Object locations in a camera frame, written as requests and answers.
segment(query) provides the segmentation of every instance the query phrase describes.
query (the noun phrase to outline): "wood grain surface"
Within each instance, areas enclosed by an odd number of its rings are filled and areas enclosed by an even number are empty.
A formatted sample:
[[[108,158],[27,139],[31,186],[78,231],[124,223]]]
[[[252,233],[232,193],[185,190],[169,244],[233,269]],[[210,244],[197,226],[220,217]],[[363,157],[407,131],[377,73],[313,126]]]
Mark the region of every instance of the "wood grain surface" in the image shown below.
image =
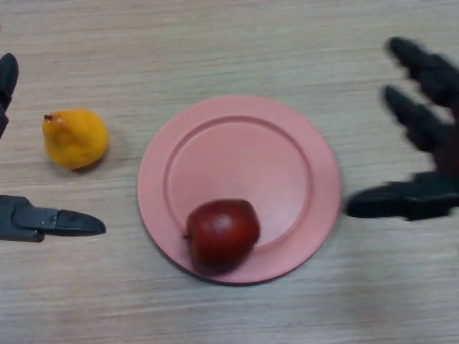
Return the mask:
[[[108,226],[88,239],[0,242],[0,343],[458,343],[458,217],[340,216],[307,264],[234,288],[172,267],[136,203],[155,132],[223,94],[304,113],[336,152],[344,195],[429,168],[380,106],[385,83],[413,91],[382,45],[403,35],[459,60],[458,17],[457,0],[0,0],[0,52],[21,68],[1,192]],[[86,174],[55,168],[42,145],[42,116],[80,106],[111,134]]]

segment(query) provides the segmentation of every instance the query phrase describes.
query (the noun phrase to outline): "yellow pear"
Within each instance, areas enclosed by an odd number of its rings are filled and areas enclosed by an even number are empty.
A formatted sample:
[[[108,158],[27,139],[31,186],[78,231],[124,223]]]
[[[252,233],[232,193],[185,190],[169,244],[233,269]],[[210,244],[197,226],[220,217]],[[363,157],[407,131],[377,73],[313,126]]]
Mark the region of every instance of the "yellow pear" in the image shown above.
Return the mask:
[[[108,130],[87,109],[59,110],[43,119],[44,149],[56,165],[70,170],[99,161],[108,149]]]

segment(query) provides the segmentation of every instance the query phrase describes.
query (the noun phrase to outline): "red apple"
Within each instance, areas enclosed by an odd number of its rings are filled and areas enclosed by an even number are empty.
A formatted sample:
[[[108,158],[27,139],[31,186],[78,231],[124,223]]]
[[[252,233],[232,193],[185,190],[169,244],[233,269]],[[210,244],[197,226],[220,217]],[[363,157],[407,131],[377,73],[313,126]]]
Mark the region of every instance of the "red apple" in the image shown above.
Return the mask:
[[[194,266],[205,274],[235,269],[260,238],[260,223],[250,202],[222,199],[190,213],[185,239]]]

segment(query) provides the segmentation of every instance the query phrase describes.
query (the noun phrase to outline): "wooden table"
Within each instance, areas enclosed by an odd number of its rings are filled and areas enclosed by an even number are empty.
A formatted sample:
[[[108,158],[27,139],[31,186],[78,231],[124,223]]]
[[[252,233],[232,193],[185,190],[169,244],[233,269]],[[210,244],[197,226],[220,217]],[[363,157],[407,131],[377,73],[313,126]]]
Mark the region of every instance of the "wooden table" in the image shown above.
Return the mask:
[[[458,217],[341,216],[294,273],[220,287],[153,247],[136,177],[169,118],[228,93],[304,113],[336,152],[344,195],[429,168],[379,105],[385,83],[412,90],[382,45],[403,35],[459,59],[458,17],[454,0],[1,0],[1,51],[21,67],[1,192],[94,214],[108,233],[0,242],[0,343],[456,344]],[[77,175],[48,162],[41,121],[80,106],[104,118],[111,150]]]

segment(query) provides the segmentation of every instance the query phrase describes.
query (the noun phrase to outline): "pink plate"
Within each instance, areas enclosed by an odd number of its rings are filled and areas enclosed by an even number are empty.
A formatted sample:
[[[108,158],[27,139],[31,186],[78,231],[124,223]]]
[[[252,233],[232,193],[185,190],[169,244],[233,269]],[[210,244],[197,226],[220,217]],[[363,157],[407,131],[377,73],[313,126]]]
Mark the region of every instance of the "pink plate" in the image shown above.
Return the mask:
[[[333,152],[302,115],[272,100],[212,98],[178,114],[141,162],[138,203],[159,249],[200,276],[183,239],[186,217],[215,199],[247,199],[261,237],[243,265],[215,282],[253,284],[304,263],[333,227],[341,180]]]

